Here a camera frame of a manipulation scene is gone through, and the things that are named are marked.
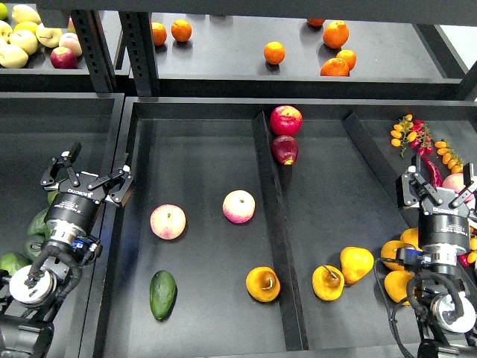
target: orange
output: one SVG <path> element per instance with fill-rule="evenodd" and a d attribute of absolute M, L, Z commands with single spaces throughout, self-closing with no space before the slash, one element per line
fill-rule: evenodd
<path fill-rule="evenodd" d="M 413 275 L 407 271 L 392 271 L 386 276 L 385 289 L 394 302 L 398 303 L 408 296 L 406 286 L 412 277 Z"/>
<path fill-rule="evenodd" d="M 321 67 L 320 75 L 322 76 L 348 76 L 350 69 L 345 60 L 341 58 L 332 58 L 327 60 Z"/>
<path fill-rule="evenodd" d="M 325 19 L 307 19 L 306 21 L 311 26 L 321 26 L 326 20 Z"/>
<path fill-rule="evenodd" d="M 388 259 L 396 259 L 396 253 L 398 248 L 409 248 L 412 245 L 399 240 L 391 240 L 386 242 L 381 249 L 381 257 L 386 257 Z M 393 271 L 404 271 L 404 266 L 398 265 L 397 263 L 384 263 L 388 269 Z"/>
<path fill-rule="evenodd" d="M 153 22 L 151 28 L 154 45 L 161 46 L 165 42 L 165 39 L 167 39 L 167 31 L 164 25 L 160 22 Z"/>
<path fill-rule="evenodd" d="M 330 48 L 340 48 L 348 41 L 350 30 L 346 22 L 336 20 L 330 22 L 323 32 L 323 41 Z"/>
<path fill-rule="evenodd" d="M 172 24 L 172 36 L 180 43 L 187 42 L 192 35 L 192 26 L 186 20 L 177 20 Z"/>
<path fill-rule="evenodd" d="M 276 41 L 268 43 L 263 50 L 263 55 L 271 65 L 278 65 L 285 58 L 285 48 Z"/>
<path fill-rule="evenodd" d="M 341 50 L 336 55 L 336 58 L 341 58 L 345 60 L 348 64 L 350 71 L 355 68 L 356 65 L 356 54 L 351 50 Z"/>

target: cherry tomato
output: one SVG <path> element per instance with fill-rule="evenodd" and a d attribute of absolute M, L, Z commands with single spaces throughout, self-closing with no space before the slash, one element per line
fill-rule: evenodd
<path fill-rule="evenodd" d="M 470 250 L 477 251 L 477 239 L 470 239 Z"/>
<path fill-rule="evenodd" d="M 452 155 L 450 153 L 445 153 L 442 157 L 442 163 L 446 164 L 452 159 Z"/>
<path fill-rule="evenodd" d="M 469 267 L 469 261 L 467 260 L 467 255 L 457 256 L 457 259 L 463 267 Z"/>
<path fill-rule="evenodd" d="M 477 261 L 477 252 L 472 251 L 469 254 L 469 256 L 467 256 L 467 262 L 468 263 L 474 263 L 475 261 Z"/>
<path fill-rule="evenodd" d="M 410 134 L 408 134 L 407 138 L 409 142 L 412 142 L 413 140 L 416 139 L 417 132 L 412 131 Z"/>
<path fill-rule="evenodd" d="M 447 148 L 447 142 L 436 142 L 434 145 L 436 148 Z"/>
<path fill-rule="evenodd" d="M 393 136 L 394 138 L 401 138 L 402 137 L 402 133 L 399 132 L 399 131 L 391 131 L 391 136 Z"/>
<path fill-rule="evenodd" d="M 447 163 L 447 168 L 449 169 L 452 169 L 454 168 L 455 164 L 457 164 L 458 160 L 457 159 L 451 159 L 448 163 Z"/>
<path fill-rule="evenodd" d="M 457 173 L 462 173 L 462 171 L 463 171 L 462 166 L 459 166 L 458 164 L 456 164 L 455 166 L 452 167 L 451 173 L 457 174 Z"/>
<path fill-rule="evenodd" d="M 439 155 L 444 155 L 445 153 L 449 153 L 448 148 L 441 148 L 441 149 L 437 150 L 437 154 L 439 154 Z"/>

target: black tray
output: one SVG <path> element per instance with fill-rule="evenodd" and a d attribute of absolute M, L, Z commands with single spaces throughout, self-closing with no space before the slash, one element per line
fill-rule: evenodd
<path fill-rule="evenodd" d="M 9 13 L 9 17 L 5 22 L 12 28 L 15 28 L 16 22 L 11 17 L 15 4 L 9 3 L 5 5 Z M 36 9 L 35 4 L 28 5 Z M 127 77 L 130 72 L 130 63 L 129 57 L 125 55 L 125 47 L 122 45 L 122 30 L 119 15 L 116 11 L 99 11 L 99 14 L 115 74 L 116 76 Z M 11 87 L 11 90 L 25 91 L 25 88 L 32 88 L 32 91 L 37 92 L 46 92 L 47 90 L 53 92 L 51 88 L 62 88 L 61 92 L 69 92 L 75 90 L 75 87 L 80 86 L 78 92 L 94 92 L 93 89 L 88 89 L 88 87 L 84 87 L 86 84 L 83 84 L 83 82 L 88 83 L 89 80 L 89 71 L 83 55 L 78 58 L 78 69 L 55 69 L 50 61 L 51 51 L 52 48 L 46 48 L 40 44 L 39 50 L 30 56 L 24 68 L 6 69 L 0 66 L 0 76 L 7 78 L 12 83 L 10 86 L 16 86 Z M 80 78 L 86 78 L 86 80 L 78 82 Z M 37 81 L 36 85 L 40 89 L 35 89 L 31 83 L 32 81 Z M 59 87 L 59 81 L 62 81 L 63 86 L 67 86 L 69 89 Z"/>
<path fill-rule="evenodd" d="M 171 35 L 171 25 L 185 19 L 192 37 L 184 44 Z M 153 13 L 152 21 L 166 27 L 164 46 L 156 47 L 159 78 L 264 79 L 319 81 L 322 65 L 338 50 L 323 44 L 324 28 L 313 28 L 305 19 L 271 17 Z M 350 38 L 343 48 L 358 57 L 350 78 L 424 79 L 442 78 L 424 44 L 410 24 L 347 21 Z M 279 41 L 286 56 L 278 66 L 263 57 L 265 45 Z"/>
<path fill-rule="evenodd" d="M 262 166 L 256 166 L 256 150 L 261 157 L 264 147 L 253 145 L 253 132 L 256 140 L 261 138 L 256 134 L 263 133 L 259 125 L 265 125 L 260 113 L 270 114 L 278 104 L 283 102 L 126 100 L 118 154 L 133 155 L 136 191 L 124 217 L 116 218 L 113 235 L 120 245 L 104 269 L 108 287 L 92 292 L 88 307 L 101 312 L 97 321 L 86 322 L 83 337 L 105 334 L 96 338 L 94 347 L 83 345 L 81 357 L 93 351 L 95 357 L 400 356 L 372 274 L 346 288 L 336 302 L 323 302 L 312 290 L 312 272 L 323 264 L 339 267 L 342 248 L 365 247 L 377 257 L 385 242 L 408 227 L 379 170 L 367 161 L 366 151 L 361 155 L 363 148 L 353 142 L 342 120 L 354 114 L 365 126 L 376 125 L 379 130 L 368 136 L 372 142 L 383 140 L 385 159 L 393 163 L 396 156 L 400 160 L 399 154 L 386 152 L 384 139 L 390 140 L 389 126 L 398 118 L 411 112 L 432 119 L 438 136 L 445 129 L 439 125 L 447 124 L 435 121 L 444 119 L 453 119 L 449 130 L 453 122 L 472 129 L 469 122 L 477 107 L 456 102 L 296 100 L 294 105 L 306 119 L 296 135 L 298 161 L 289 170 L 279 168 L 278 176 L 271 170 L 272 176 L 264 179 Z M 471 145 L 467 140 L 475 137 L 473 129 L 468 131 L 460 145 Z M 281 184 L 270 189 L 267 180 L 273 183 L 274 178 Z M 238 188 L 249 190 L 257 203 L 256 215 L 244 226 L 230 224 L 221 212 L 224 196 Z M 254 302 L 244 286 L 255 266 L 282 270 L 276 265 L 279 235 L 271 235 L 275 227 L 269 227 L 273 205 L 262 200 L 274 190 L 284 204 L 277 213 L 285 214 L 280 234 L 288 239 L 285 247 L 291 255 L 292 273 L 284 279 L 299 289 L 297 320 L 304 321 L 305 328 L 299 332 L 287 330 L 290 325 L 283 319 L 281 308 L 288 307 L 289 292 L 263 305 Z M 188 216 L 188 229 L 176 242 L 156 238 L 149 226 L 152 210 L 166 202 L 178 204 Z M 177 302 L 166 322 L 154 321 L 148 306 L 148 284 L 160 269 L 169 270 L 178 285 Z M 384 278 L 386 271 L 380 271 Z M 223 285 L 228 289 L 218 289 Z M 94 301 L 99 298 L 110 304 L 98 306 Z M 420 339 L 413 311 L 401 310 L 398 319 L 401 339 L 415 353 Z M 290 352 L 297 349 L 287 340 L 298 336 L 303 349 Z"/>
<path fill-rule="evenodd" d="M 99 175 L 111 171 L 121 118 L 123 95 L 1 93 L 0 254 L 22 252 L 33 217 L 48 207 L 40 178 L 51 156 L 80 141 L 77 170 Z M 93 235 L 100 235 L 103 214 Z M 108 235 L 101 234 L 108 243 Z M 86 316 L 92 266 L 83 270 L 79 286 L 68 296 L 54 320 L 48 357 L 76 357 Z"/>

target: green avocado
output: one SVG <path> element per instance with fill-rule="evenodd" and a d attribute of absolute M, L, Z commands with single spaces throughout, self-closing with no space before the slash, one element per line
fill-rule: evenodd
<path fill-rule="evenodd" d="M 56 198 L 57 195 L 58 195 L 57 190 L 53 190 L 52 192 L 48 192 L 48 195 L 47 195 L 48 204 L 51 205 L 51 203 L 53 202 L 53 200 Z"/>
<path fill-rule="evenodd" d="M 16 252 L 7 252 L 0 257 L 0 270 L 8 271 L 10 276 L 22 267 L 30 265 L 30 261 L 22 254 Z"/>
<path fill-rule="evenodd" d="M 44 236 L 46 239 L 49 239 L 51 232 L 53 231 L 45 224 L 45 216 L 48 212 L 49 207 L 37 213 L 37 215 L 33 218 L 28 227 L 27 235 L 41 235 Z"/>
<path fill-rule="evenodd" d="M 34 261 L 42 250 L 42 244 L 45 237 L 42 235 L 29 236 L 25 244 L 23 244 L 23 254 L 30 260 Z"/>
<path fill-rule="evenodd" d="M 155 319 L 162 320 L 168 316 L 174 303 L 177 286 L 172 275 L 167 271 L 158 271 L 149 286 L 149 304 Z"/>

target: cable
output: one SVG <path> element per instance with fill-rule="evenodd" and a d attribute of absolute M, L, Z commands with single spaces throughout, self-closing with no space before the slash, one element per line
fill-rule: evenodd
<path fill-rule="evenodd" d="M 405 358 L 414 358 L 414 356 L 404 347 L 404 345 L 401 342 L 401 338 L 399 337 L 399 332 L 397 330 L 397 321 L 396 321 L 396 311 L 399 307 L 401 307 L 408 299 L 403 298 L 392 310 L 389 307 L 388 299 L 386 298 L 385 290 L 382 288 L 381 282 L 379 281 L 378 278 L 378 262 L 387 262 L 387 263 L 398 263 L 397 260 L 392 260 L 384 257 L 377 258 L 376 261 L 374 262 L 373 265 L 373 273 L 374 273 L 374 278 L 376 278 L 376 282 L 379 287 L 379 291 L 381 292 L 382 299 L 385 302 L 386 306 L 386 313 L 388 314 L 388 322 L 389 322 L 389 327 L 391 329 L 391 334 L 393 335 L 394 339 L 396 340 L 397 346 L 399 347 L 399 350 L 401 351 L 402 355 Z"/>

